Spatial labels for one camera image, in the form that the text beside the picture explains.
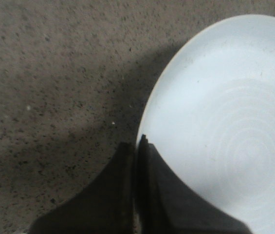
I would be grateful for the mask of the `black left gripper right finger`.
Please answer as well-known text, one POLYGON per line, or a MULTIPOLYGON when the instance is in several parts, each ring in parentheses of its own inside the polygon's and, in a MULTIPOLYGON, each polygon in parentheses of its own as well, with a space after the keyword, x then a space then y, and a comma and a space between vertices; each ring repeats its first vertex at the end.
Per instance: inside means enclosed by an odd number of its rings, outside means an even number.
POLYGON ((136 206, 143 234, 251 233, 242 221, 185 185, 145 135, 138 143, 136 163, 136 206))

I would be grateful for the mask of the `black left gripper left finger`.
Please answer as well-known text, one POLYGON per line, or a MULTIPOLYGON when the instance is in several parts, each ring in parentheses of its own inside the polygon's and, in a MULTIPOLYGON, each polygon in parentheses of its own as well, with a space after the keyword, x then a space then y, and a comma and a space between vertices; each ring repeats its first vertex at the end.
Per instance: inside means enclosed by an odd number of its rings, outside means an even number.
POLYGON ((31 234, 131 234, 134 147, 120 143, 104 170, 77 196, 38 218, 31 234))

